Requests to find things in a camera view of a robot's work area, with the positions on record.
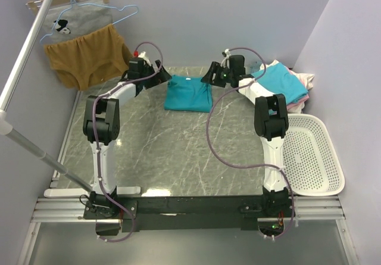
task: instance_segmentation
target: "perforated basket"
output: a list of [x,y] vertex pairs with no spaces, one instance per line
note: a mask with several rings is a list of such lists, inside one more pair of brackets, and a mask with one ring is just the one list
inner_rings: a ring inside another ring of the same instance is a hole
[[308,114],[289,114],[284,145],[285,172],[299,195],[337,195],[344,175],[324,123]]

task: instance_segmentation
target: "gray wall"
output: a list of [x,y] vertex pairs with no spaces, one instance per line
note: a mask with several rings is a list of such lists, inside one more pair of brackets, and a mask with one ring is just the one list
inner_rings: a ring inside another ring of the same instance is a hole
[[325,122],[338,152],[361,264],[381,259],[380,10],[381,0],[330,0],[295,66],[316,74],[308,112]]
[[[33,21],[28,0],[0,0],[0,90]],[[57,157],[75,92],[64,89],[36,43],[8,109],[8,120]],[[0,256],[15,264],[36,199],[49,186],[53,171],[8,138],[0,136]]]
[[167,66],[210,65],[221,59],[221,51],[234,46],[253,47],[269,61],[277,58],[293,66],[327,1],[111,0],[111,4],[140,7],[139,14],[117,28],[130,48],[144,40],[157,43]]

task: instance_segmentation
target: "gray marble surface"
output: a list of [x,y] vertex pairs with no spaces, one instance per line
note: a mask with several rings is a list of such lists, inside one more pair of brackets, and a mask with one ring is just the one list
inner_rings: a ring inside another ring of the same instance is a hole
[[[168,72],[203,76],[207,67],[169,67]],[[93,182],[89,142],[82,133],[88,95],[100,95],[118,79],[84,92],[73,118],[64,165]],[[213,86],[213,100],[228,88]],[[120,108],[120,134],[115,145],[118,186],[140,186],[143,195],[261,194],[262,168],[238,170],[225,166],[211,153],[205,137],[207,113],[164,110],[167,84],[140,93]],[[211,140],[231,163],[263,162],[263,149],[254,131],[254,106],[237,92],[217,106],[210,124]],[[58,188],[78,186],[61,176]]]

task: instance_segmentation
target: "blue towel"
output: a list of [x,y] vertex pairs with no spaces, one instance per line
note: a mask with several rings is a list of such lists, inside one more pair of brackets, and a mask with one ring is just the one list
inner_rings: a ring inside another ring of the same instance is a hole
[[168,82],[165,110],[209,112],[212,108],[212,90],[201,77],[173,75]]
[[[258,77],[263,70],[257,71],[252,75]],[[308,94],[308,90],[299,81],[299,79],[290,74],[288,68],[278,63],[275,66],[268,67],[263,77],[258,79],[260,85],[275,94],[282,93],[286,98],[286,103],[298,103],[298,100]]]

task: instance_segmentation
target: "clothes hanger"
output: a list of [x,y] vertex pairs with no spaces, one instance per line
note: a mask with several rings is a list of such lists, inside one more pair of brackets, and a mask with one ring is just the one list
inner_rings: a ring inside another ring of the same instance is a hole
[[63,10],[63,11],[60,13],[60,15],[58,16],[57,20],[55,20],[55,22],[54,22],[54,24],[53,24],[53,27],[52,27],[52,33],[50,33],[50,34],[46,34],[44,37],[42,37],[41,40],[40,40],[40,44],[42,44],[42,41],[43,41],[46,37],[49,37],[49,36],[53,35],[53,30],[55,29],[55,26],[57,25],[58,21],[60,20],[62,14],[64,14],[66,11],[69,11],[69,10],[73,9],[74,4],[76,4],[77,6],[93,5],[93,6],[102,7],[102,8],[115,9],[115,10],[118,10],[118,11],[123,11],[124,9],[126,9],[126,8],[128,8],[128,7],[135,7],[135,8],[136,8],[136,11],[135,11],[134,13],[129,14],[129,15],[127,15],[127,16],[125,16],[125,17],[123,17],[123,18],[121,18],[121,19],[119,19],[119,20],[113,22],[113,25],[114,25],[114,24],[117,24],[117,23],[119,23],[119,22],[121,22],[121,21],[123,21],[123,20],[125,20],[125,19],[127,19],[127,18],[129,18],[129,17],[131,17],[131,16],[133,16],[133,15],[135,15],[135,14],[137,14],[137,13],[139,12],[139,7],[138,7],[137,5],[126,5],[126,6],[124,6],[122,9],[119,9],[119,8],[117,8],[117,7],[105,6],[105,5],[99,5],[99,4],[94,4],[94,3],[83,3],[83,4],[78,4],[78,2],[77,2],[76,0],[70,0],[70,7],[67,8],[67,9],[65,9],[65,10]]

